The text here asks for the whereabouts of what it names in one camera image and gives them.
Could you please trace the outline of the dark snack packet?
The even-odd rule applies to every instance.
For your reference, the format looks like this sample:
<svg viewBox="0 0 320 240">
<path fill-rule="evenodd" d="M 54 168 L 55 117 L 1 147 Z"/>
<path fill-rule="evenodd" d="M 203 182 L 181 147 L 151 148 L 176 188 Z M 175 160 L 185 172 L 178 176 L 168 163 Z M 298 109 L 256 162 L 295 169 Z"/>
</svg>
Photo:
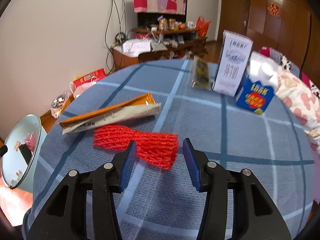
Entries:
<svg viewBox="0 0 320 240">
<path fill-rule="evenodd" d="M 190 85 L 192 88 L 210 90 L 209 66 L 199 56 L 194 56 L 190 71 Z"/>
</svg>

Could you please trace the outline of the white tall carton box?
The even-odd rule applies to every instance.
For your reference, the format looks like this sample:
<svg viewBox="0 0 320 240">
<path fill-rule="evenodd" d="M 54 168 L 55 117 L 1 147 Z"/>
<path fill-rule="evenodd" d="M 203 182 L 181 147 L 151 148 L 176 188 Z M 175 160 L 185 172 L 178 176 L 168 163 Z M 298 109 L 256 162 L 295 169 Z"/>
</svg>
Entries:
<svg viewBox="0 0 320 240">
<path fill-rule="evenodd" d="M 219 67 L 213 91 L 235 96 L 247 67 L 252 46 L 253 41 L 247 36 L 232 31 L 223 31 Z"/>
</svg>

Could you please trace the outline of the wooden tv cabinet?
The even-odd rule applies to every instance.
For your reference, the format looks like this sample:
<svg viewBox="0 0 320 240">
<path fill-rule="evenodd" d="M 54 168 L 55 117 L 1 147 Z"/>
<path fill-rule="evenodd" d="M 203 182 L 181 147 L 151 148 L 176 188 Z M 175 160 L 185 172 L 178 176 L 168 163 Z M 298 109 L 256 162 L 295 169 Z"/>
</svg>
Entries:
<svg viewBox="0 0 320 240">
<path fill-rule="evenodd" d="M 128 66 L 160 59 L 190 59 L 193 56 L 204 57 L 208 54 L 207 38 L 198 36 L 198 29 L 152 30 L 135 28 L 130 31 L 132 39 L 151 40 L 151 51 L 145 53 L 124 53 L 122 45 L 111 49 L 115 70 Z"/>
</svg>

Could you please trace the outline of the light blue trash bin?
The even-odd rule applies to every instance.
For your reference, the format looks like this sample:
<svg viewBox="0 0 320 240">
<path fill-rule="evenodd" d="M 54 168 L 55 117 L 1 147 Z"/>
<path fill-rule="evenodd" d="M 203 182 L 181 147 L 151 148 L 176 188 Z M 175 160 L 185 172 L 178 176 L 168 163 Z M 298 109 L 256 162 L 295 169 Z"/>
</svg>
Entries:
<svg viewBox="0 0 320 240">
<path fill-rule="evenodd" d="M 35 133 L 36 145 L 27 165 L 18 147 L 25 144 L 24 138 L 32 132 Z M 1 147 L 1 175 L 8 188 L 33 192 L 35 168 L 46 135 L 40 118 L 34 114 L 26 115 L 12 128 Z"/>
</svg>

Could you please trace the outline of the wooden wardrobe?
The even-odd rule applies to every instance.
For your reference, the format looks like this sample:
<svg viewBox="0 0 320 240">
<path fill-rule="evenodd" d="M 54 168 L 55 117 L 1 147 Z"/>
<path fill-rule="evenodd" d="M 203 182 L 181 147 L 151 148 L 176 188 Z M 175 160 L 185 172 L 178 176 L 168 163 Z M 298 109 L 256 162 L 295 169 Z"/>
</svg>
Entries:
<svg viewBox="0 0 320 240">
<path fill-rule="evenodd" d="M 280 16 L 268 13 L 270 3 Z M 251 0 L 247 36 L 253 50 L 271 47 L 311 76 L 319 76 L 319 19 L 306 0 Z"/>
</svg>

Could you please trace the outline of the pink heart quilt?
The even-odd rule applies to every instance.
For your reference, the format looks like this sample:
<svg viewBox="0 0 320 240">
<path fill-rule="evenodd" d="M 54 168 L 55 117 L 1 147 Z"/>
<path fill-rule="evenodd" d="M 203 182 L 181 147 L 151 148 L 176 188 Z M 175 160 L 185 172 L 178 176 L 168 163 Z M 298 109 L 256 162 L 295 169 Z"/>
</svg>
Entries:
<svg viewBox="0 0 320 240">
<path fill-rule="evenodd" d="M 319 99 L 290 71 L 279 67 L 277 74 L 276 96 L 297 118 L 311 148 L 319 154 Z"/>
</svg>

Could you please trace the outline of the television with patchwork cover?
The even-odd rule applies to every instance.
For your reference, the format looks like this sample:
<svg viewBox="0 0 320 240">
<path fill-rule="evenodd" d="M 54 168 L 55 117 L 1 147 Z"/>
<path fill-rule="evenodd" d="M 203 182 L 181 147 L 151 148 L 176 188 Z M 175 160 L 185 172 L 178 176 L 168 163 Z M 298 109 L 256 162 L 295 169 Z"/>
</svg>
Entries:
<svg viewBox="0 0 320 240">
<path fill-rule="evenodd" d="M 187 0 L 133 0 L 133 6 L 139 27 L 158 25 L 161 18 L 183 23 L 187 19 Z"/>
</svg>

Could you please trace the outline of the white box on cabinet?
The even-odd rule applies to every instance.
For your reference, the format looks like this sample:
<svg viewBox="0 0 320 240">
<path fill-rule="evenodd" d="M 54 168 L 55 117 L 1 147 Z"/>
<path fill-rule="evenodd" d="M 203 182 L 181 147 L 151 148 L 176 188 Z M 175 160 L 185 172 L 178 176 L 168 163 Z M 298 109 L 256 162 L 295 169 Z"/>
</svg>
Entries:
<svg viewBox="0 0 320 240">
<path fill-rule="evenodd" d="M 124 53 L 145 53 L 151 51 L 151 40 L 148 39 L 131 39 L 122 45 Z"/>
</svg>

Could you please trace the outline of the orange plastic bag on cabinet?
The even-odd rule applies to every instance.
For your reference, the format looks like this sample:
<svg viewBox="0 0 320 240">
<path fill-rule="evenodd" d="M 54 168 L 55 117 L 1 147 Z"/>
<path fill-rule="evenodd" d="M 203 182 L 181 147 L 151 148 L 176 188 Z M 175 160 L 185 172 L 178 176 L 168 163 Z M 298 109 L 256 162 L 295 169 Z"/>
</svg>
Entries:
<svg viewBox="0 0 320 240">
<path fill-rule="evenodd" d="M 205 21 L 203 16 L 200 16 L 196 22 L 196 29 L 198 29 L 199 37 L 206 37 L 211 21 Z"/>
</svg>

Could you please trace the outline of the wooden door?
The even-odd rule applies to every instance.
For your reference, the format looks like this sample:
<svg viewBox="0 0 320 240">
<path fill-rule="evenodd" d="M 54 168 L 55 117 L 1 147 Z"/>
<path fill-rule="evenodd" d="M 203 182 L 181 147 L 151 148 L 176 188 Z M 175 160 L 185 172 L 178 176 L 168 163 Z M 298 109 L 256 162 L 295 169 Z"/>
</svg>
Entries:
<svg viewBox="0 0 320 240">
<path fill-rule="evenodd" d="M 222 42 L 225 30 L 246 36 L 249 8 L 250 0 L 221 0 L 218 42 Z"/>
</svg>

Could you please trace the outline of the red double happiness decal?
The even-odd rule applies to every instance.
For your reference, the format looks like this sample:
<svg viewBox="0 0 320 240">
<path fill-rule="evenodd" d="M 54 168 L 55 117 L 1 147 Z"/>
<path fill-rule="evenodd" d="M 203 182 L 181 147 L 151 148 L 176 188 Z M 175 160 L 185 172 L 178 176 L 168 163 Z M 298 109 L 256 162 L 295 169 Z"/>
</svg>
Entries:
<svg viewBox="0 0 320 240">
<path fill-rule="evenodd" d="M 271 16 L 274 16 L 274 17 L 280 16 L 280 8 L 274 3 L 270 3 L 267 7 L 267 10 Z"/>
</svg>

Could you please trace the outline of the black knitted cloth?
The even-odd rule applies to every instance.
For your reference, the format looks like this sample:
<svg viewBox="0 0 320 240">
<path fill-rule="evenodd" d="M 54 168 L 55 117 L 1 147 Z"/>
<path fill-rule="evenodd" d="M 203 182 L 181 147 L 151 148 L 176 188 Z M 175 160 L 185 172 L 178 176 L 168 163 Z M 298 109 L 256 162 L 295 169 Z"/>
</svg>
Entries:
<svg viewBox="0 0 320 240">
<path fill-rule="evenodd" d="M 29 150 L 29 148 L 26 144 L 21 144 L 18 148 L 21 152 L 21 155 L 22 155 L 24 161 L 26 162 L 27 165 L 29 165 L 31 158 L 32 158 L 31 150 Z"/>
</svg>

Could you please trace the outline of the orange silver snack wrapper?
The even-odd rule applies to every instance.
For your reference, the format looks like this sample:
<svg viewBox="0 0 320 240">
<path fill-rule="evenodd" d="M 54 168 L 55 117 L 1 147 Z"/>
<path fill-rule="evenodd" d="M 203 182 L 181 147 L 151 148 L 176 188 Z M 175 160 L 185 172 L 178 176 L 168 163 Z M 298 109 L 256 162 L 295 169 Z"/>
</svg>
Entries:
<svg viewBox="0 0 320 240">
<path fill-rule="evenodd" d="M 135 97 L 117 105 L 77 115 L 59 122 L 62 134 L 71 134 L 116 124 L 128 120 L 153 116 L 159 113 L 161 104 L 157 103 L 151 93 Z"/>
</svg>

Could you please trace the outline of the cow print pillow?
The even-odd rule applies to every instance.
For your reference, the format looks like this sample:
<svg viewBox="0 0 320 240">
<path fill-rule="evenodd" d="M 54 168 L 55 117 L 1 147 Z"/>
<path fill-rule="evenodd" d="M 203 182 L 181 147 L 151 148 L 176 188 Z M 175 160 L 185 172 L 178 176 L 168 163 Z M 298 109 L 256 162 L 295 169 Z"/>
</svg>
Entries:
<svg viewBox="0 0 320 240">
<path fill-rule="evenodd" d="M 292 61 L 290 61 L 284 54 L 278 52 L 271 47 L 262 47 L 259 49 L 259 53 L 270 57 L 273 61 L 281 66 L 285 70 L 289 70 L 296 77 L 299 77 L 317 96 L 319 99 L 319 88 L 309 79 L 309 77 L 303 73 Z"/>
</svg>

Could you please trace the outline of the pink red plastic bag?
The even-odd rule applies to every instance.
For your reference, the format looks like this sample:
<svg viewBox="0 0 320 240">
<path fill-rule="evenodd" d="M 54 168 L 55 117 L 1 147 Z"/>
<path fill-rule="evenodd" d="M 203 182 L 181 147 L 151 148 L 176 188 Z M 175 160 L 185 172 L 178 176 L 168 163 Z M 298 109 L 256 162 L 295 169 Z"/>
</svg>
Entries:
<svg viewBox="0 0 320 240">
<path fill-rule="evenodd" d="M 28 133 L 28 135 L 24 138 L 24 143 L 31 152 L 34 152 L 36 145 L 35 133 Z"/>
</svg>

